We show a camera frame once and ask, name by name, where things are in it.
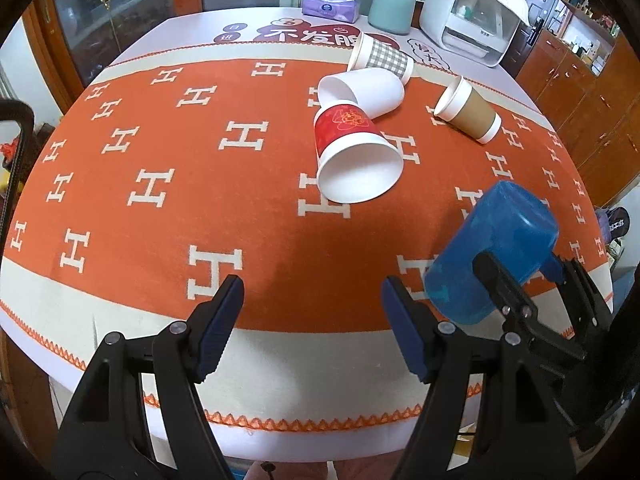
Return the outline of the grey checked paper cup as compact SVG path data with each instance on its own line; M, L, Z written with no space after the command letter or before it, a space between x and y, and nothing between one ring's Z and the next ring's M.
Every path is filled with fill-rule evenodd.
M362 70L377 67L396 75L403 84L408 84L413 74L414 61L408 54L362 32L352 48L347 70Z

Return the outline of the teal ceramic canister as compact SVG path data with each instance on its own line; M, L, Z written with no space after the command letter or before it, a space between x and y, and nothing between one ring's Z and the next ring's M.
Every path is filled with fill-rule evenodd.
M383 32L408 35L415 6L416 0L372 0L368 22Z

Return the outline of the orange H-pattern tablecloth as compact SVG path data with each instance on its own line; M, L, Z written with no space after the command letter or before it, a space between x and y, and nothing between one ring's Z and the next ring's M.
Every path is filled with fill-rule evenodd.
M549 123L497 72L472 80L503 127L478 144L439 122L448 70L416 66L378 124L404 162L394 187L356 205L316 181L317 84L347 52L306 44L171 49L107 68L47 143L17 204L1 271L1 321L48 375L77 386L109 332L152 335L229 274L239 321L201 386L217 431L350 431L419 414L383 313L395 274L422 276L501 180L560 225L605 298L612 282L585 185Z

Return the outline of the purple tissue box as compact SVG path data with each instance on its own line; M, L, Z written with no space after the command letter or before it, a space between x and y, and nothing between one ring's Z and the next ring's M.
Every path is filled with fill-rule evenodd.
M343 23L355 23L360 17L359 0L302 0L303 14Z

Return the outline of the blue plastic cup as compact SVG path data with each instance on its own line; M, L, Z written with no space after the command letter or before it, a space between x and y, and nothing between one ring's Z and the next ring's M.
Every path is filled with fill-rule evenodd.
M424 274L428 299L452 322L472 325L495 310L473 272L473 259L490 252L520 284L552 254L559 226L533 193L511 181L493 185Z

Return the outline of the wooden cabinet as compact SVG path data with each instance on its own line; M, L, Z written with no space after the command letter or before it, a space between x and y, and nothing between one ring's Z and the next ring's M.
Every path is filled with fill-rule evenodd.
M525 0L502 61L551 122L593 203L639 182L639 57L608 0Z

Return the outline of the red and white paper cup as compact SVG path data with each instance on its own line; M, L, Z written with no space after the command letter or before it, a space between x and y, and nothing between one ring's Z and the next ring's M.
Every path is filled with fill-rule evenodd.
M321 107L314 116L320 193L331 202L374 200L400 179L404 160L367 113L352 101Z

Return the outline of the white countertop appliance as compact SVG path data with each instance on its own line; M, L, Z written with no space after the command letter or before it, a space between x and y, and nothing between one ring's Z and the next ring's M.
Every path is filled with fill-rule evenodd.
M521 25L526 0L422 0L422 32L439 47L487 67L497 66Z

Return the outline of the brown sleeve paper cup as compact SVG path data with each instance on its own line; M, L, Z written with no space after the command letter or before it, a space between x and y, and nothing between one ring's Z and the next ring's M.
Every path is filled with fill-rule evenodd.
M442 92L434 115L479 144L489 143L501 128L499 114L462 76Z

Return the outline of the plain white paper cup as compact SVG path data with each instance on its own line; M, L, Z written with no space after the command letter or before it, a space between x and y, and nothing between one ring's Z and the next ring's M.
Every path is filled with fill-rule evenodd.
M318 101L322 107L349 101L371 119L396 110L404 99L405 86L401 80L379 67L328 75L318 84Z

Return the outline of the white printed table mat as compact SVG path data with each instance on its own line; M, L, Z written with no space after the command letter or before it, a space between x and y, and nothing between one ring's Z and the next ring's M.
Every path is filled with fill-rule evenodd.
M364 16L354 24L347 24L314 18L297 8L227 9L168 18L115 60L124 62L152 52L199 44L250 41L318 44L349 50L362 32L401 50L418 63L487 84L521 102L528 100L526 92L503 67L487 67L437 47L419 29L411 29L407 35L395 35L373 28Z

